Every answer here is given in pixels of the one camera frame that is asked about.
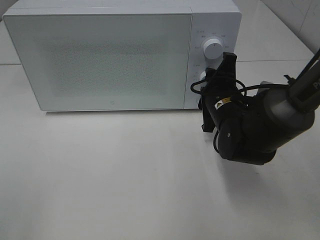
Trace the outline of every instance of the white table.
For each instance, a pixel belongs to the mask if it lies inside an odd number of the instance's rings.
[[[256,16],[257,26],[277,23],[264,30],[279,34],[239,34],[237,78],[250,85],[297,76],[311,52],[262,3],[240,8],[241,29]],[[320,239],[319,118],[264,166],[230,162],[214,152],[197,110],[40,111],[22,67],[8,65],[19,62],[7,43],[0,41],[9,53],[0,66],[1,239]]]

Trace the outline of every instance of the microwave door window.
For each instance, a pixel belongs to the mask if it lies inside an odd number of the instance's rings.
[[[15,16],[42,110],[182,109],[190,14]]]

